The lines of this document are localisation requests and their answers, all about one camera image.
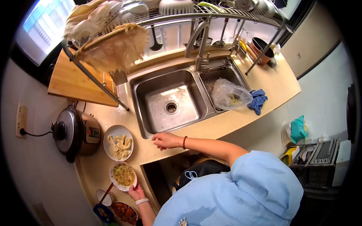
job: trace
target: chopsticks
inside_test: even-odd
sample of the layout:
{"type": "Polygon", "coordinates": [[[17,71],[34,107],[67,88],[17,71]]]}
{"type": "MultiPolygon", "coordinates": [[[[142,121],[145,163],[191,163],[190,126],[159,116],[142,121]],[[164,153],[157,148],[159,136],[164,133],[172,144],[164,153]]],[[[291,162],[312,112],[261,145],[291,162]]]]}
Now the chopsticks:
{"type": "Polygon", "coordinates": [[[108,195],[109,191],[112,189],[113,187],[113,183],[111,183],[111,185],[109,186],[109,188],[107,189],[106,193],[104,193],[104,196],[102,197],[101,201],[98,203],[98,205],[100,205],[103,200],[105,199],[105,197],[108,195]]]}

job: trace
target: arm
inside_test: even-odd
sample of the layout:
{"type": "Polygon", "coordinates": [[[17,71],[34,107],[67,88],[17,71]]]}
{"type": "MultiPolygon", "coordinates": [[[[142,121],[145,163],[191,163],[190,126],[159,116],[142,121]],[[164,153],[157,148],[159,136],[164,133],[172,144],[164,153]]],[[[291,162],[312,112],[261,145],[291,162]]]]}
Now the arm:
{"type": "MultiPolygon", "coordinates": [[[[137,185],[136,188],[133,188],[133,185],[130,187],[128,191],[130,197],[134,200],[140,200],[146,198],[141,188],[141,185],[137,185]]],[[[156,214],[151,208],[149,202],[142,202],[138,205],[139,212],[141,214],[142,223],[144,226],[152,226],[155,221],[156,214]]]]}
{"type": "MultiPolygon", "coordinates": [[[[183,137],[169,132],[157,133],[152,140],[161,151],[167,148],[181,148],[184,142],[183,137]]],[[[248,153],[244,148],[225,141],[189,137],[185,140],[185,148],[224,160],[230,167],[238,157],[248,153]]]]}

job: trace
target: stainless steel sink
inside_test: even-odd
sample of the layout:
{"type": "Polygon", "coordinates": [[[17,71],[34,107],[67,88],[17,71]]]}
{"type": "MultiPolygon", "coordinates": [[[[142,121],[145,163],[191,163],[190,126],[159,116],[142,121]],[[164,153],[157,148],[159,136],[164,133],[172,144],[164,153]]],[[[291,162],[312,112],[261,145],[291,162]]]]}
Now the stainless steel sink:
{"type": "Polygon", "coordinates": [[[131,80],[143,138],[223,112],[214,107],[211,98],[213,84],[221,77],[248,89],[236,66],[232,62],[225,64],[224,59],[211,59],[208,67],[199,72],[195,72],[193,63],[189,63],[131,80]]]}

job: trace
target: pressure cooker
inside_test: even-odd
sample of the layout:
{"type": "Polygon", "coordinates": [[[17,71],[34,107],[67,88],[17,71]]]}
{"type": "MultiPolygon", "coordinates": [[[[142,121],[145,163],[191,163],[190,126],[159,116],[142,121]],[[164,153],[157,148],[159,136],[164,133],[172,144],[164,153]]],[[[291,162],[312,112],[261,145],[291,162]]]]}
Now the pressure cooker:
{"type": "Polygon", "coordinates": [[[75,156],[92,155],[100,144],[100,127],[93,115],[68,106],[52,124],[53,138],[59,151],[73,163],[75,156]]]}

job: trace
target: cutting board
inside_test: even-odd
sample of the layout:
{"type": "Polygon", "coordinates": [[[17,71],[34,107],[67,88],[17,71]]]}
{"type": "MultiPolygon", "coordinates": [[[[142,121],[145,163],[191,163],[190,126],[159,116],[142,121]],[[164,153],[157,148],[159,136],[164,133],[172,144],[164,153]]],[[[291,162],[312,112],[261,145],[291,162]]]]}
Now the cutting board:
{"type": "MultiPolygon", "coordinates": [[[[103,72],[95,70],[90,65],[83,63],[84,67],[102,84],[103,72]]],[[[117,95],[117,89],[108,73],[105,74],[106,86],[117,95]]],[[[101,90],[91,81],[62,50],[55,64],[53,74],[50,79],[48,94],[76,99],[80,101],[92,102],[101,105],[118,107],[110,96],[101,90]]]]}

